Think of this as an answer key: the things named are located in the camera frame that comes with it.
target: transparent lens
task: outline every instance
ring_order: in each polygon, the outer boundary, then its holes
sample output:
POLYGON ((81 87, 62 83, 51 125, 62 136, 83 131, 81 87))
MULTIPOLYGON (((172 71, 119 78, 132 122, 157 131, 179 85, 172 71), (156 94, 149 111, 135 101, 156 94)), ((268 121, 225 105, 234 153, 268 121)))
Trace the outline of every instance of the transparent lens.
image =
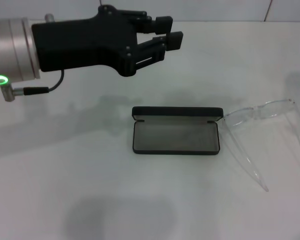
POLYGON ((291 99, 269 102, 259 107, 261 119, 273 118, 292 110, 294 101, 291 99))
POLYGON ((247 122, 248 120, 254 117, 254 109, 252 107, 243 108, 238 111, 234 111, 225 116, 225 124, 231 128, 238 126, 242 123, 247 122))

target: white table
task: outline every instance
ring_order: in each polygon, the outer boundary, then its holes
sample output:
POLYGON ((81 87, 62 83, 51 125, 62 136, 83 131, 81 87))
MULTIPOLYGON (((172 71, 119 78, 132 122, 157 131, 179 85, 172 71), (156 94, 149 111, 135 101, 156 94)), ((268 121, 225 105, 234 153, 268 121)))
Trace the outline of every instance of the white table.
POLYGON ((226 113, 288 92, 300 102, 300 23, 173 28, 181 50, 133 77, 92 66, 66 70, 47 95, 7 103, 0 92, 0 240, 300 240, 295 162, 281 166, 295 166, 289 185, 270 165, 267 193, 223 146, 217 156, 134 154, 131 117, 133 106, 226 113))

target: black case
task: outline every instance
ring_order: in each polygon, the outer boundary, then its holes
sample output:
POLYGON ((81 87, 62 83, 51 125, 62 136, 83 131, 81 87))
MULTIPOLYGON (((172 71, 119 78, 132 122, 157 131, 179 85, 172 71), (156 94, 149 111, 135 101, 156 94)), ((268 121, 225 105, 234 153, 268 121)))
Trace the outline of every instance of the black case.
POLYGON ((133 151, 157 155, 217 155, 220 151, 219 107, 132 108, 133 151))

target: eyeglasses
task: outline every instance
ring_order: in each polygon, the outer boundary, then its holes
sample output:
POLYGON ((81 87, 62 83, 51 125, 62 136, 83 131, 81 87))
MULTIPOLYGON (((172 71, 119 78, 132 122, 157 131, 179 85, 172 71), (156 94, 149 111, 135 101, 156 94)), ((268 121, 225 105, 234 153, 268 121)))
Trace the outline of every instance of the eyeglasses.
MULTIPOLYGON (((254 107, 246 107, 237 111, 233 111, 229 114, 227 114, 223 118, 223 128, 226 129, 226 131, 229 133, 231 140, 235 144, 239 154, 241 155, 242 159, 248 163, 248 166, 250 167, 250 171, 248 171, 248 174, 250 174, 254 180, 266 191, 268 192, 269 189, 260 174, 259 170, 257 169, 254 162, 251 160, 249 155, 247 154, 245 148, 242 146, 240 141, 235 137, 235 135, 232 133, 233 128, 237 128, 241 126, 242 124, 250 121, 250 120, 263 120, 263 119, 270 119, 274 118, 280 115, 285 115, 286 113, 295 110, 297 115, 300 117, 300 111, 292 99, 284 99, 284 100, 277 100, 277 101, 269 101, 266 102, 263 105, 254 106, 254 107)), ((288 123, 290 124, 297 140, 300 145, 300 136, 297 133, 297 130, 294 128, 294 126, 291 124, 287 116, 285 116, 288 123)))

